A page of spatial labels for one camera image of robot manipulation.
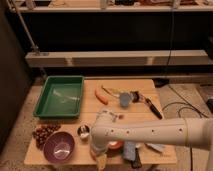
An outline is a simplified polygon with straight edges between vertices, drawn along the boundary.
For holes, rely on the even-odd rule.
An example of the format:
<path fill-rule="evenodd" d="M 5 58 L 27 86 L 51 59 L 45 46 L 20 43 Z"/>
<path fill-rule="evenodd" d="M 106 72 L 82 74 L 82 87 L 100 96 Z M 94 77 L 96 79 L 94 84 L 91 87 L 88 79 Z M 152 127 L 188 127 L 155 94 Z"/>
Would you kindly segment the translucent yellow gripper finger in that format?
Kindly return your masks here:
<path fill-rule="evenodd" d="M 98 171 L 103 171 L 106 167 L 106 163 L 107 163 L 106 154 L 102 154 L 96 157 L 96 164 L 97 164 Z"/>

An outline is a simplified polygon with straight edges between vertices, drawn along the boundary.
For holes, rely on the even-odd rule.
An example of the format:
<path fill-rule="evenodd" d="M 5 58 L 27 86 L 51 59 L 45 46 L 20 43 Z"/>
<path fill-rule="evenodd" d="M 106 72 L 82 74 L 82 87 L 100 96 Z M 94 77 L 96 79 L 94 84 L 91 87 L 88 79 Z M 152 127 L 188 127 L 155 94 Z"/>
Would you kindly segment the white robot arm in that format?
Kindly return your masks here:
<path fill-rule="evenodd" d="M 173 118 L 119 124 L 111 110 L 102 109 L 91 127 L 90 147 L 100 155 L 108 150 L 110 141 L 135 141 L 209 150 L 206 171 L 213 171 L 213 119 Z"/>

